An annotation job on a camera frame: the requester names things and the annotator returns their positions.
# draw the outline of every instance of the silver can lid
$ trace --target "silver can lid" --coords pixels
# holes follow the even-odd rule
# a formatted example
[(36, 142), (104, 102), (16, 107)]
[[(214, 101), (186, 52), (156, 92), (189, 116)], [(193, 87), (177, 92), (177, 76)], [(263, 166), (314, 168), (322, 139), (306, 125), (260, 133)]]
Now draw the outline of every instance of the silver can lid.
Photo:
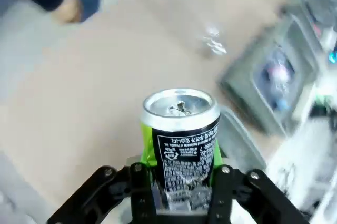
[(144, 101), (142, 121), (166, 131), (193, 130), (220, 116), (217, 102), (206, 92), (171, 89), (157, 92)]

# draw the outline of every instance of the beige tabletop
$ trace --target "beige tabletop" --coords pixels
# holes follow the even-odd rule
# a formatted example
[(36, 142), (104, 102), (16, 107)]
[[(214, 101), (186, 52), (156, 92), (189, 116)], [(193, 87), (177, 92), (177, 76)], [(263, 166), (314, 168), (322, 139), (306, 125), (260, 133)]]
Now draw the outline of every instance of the beige tabletop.
[[(5, 104), (1, 145), (54, 207), (98, 167), (121, 168), (142, 152), (142, 102), (169, 88), (203, 89), (221, 104), (216, 79), (285, 0), (214, 0), (228, 55), (206, 58), (177, 42), (146, 0), (119, 0), (94, 15), (23, 81)], [(268, 159), (280, 140), (250, 129)]]

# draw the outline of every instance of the can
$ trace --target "can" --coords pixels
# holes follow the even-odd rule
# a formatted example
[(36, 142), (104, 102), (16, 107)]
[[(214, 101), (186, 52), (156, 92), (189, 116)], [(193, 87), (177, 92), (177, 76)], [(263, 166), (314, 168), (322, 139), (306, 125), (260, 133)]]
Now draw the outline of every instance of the can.
[[(144, 101), (142, 162), (153, 167), (167, 193), (207, 185), (214, 166), (222, 165), (215, 138), (219, 120), (216, 100), (203, 91), (164, 90)], [(183, 193), (176, 195), (173, 201), (182, 200)]]

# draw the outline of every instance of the metal bolt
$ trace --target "metal bolt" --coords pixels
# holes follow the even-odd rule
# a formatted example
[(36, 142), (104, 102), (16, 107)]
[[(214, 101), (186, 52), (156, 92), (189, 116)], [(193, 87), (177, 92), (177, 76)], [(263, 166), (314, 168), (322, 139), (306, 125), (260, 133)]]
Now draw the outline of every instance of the metal bolt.
[(142, 165), (141, 164), (136, 164), (135, 165), (135, 171), (136, 172), (139, 172), (139, 171), (141, 171), (142, 170)]
[(260, 177), (259, 177), (259, 175), (258, 175), (257, 173), (252, 172), (252, 173), (251, 173), (251, 178), (252, 178), (252, 179), (259, 179)]
[(228, 174), (228, 173), (231, 172), (231, 170), (230, 170), (228, 167), (226, 167), (226, 166), (222, 167), (222, 168), (221, 168), (221, 171), (222, 171), (223, 173), (226, 173), (226, 174)]
[(112, 169), (106, 169), (106, 170), (104, 171), (104, 174), (105, 174), (106, 177), (111, 176), (111, 174), (112, 174)]

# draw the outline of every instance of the black label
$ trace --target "black label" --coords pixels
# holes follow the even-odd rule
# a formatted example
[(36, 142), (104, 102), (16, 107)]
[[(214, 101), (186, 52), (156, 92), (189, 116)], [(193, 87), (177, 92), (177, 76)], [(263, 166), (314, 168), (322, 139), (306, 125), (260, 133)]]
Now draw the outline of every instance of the black label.
[(156, 179), (166, 192), (191, 190), (208, 183), (219, 119), (204, 128), (191, 131), (165, 132), (152, 129), (153, 148), (158, 163)]

